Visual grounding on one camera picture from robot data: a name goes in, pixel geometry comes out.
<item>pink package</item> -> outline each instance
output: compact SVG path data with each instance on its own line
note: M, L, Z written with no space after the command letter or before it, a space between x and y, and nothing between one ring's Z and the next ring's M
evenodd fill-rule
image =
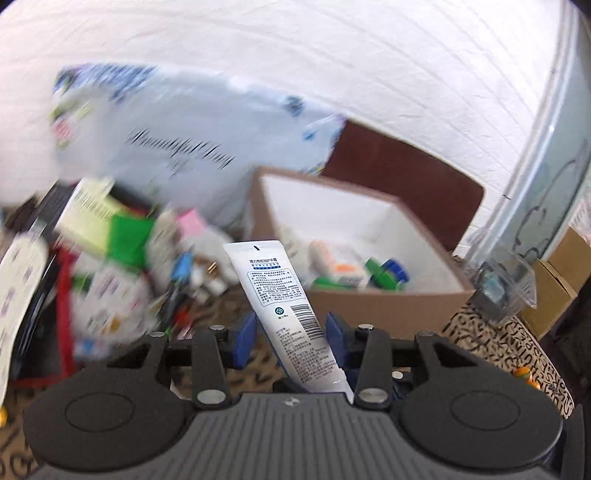
M176 222L183 238L187 236L199 236L207 228L207 223L195 209L189 210L177 217Z

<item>plastic container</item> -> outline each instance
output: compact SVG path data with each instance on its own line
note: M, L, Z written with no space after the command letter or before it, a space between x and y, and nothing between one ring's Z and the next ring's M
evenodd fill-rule
M466 262L463 269L476 288L470 302L493 325L526 306L536 307L533 269L504 244L495 245L479 267Z
M334 284L349 287L364 287L369 275L357 253L347 245L324 240L312 240L309 254L313 267L320 276Z

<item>clear plastic box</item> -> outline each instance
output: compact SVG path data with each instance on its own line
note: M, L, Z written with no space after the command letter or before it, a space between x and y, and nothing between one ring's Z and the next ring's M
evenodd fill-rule
M476 288L470 302L493 325L527 306L536 307L534 271L506 245L496 244L480 266L467 259L463 269Z

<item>small box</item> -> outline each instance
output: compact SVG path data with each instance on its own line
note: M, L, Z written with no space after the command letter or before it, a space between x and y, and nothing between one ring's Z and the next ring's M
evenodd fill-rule
M548 262L578 293L591 275L591 247L569 227Z
M254 175L245 239L279 238L288 227L302 241L350 245L361 257L394 258L410 281L402 293L310 288L321 324L329 311L352 326L371 323L392 337L439 331L474 290L450 255L396 197L349 183L262 167Z
M521 311L525 324L537 339L542 338L577 297L576 290L547 261L536 260L535 287L538 306Z

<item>yellow object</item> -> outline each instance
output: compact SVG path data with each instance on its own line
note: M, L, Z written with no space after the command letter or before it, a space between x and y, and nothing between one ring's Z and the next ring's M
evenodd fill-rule
M0 407L0 428L4 428L8 425L8 410L3 405Z
M513 370L513 376L517 378L521 378L526 382L531 380L531 368L529 367L519 367Z
M112 216L127 211L105 190L95 182L81 180L56 226L66 239L100 257L107 252Z

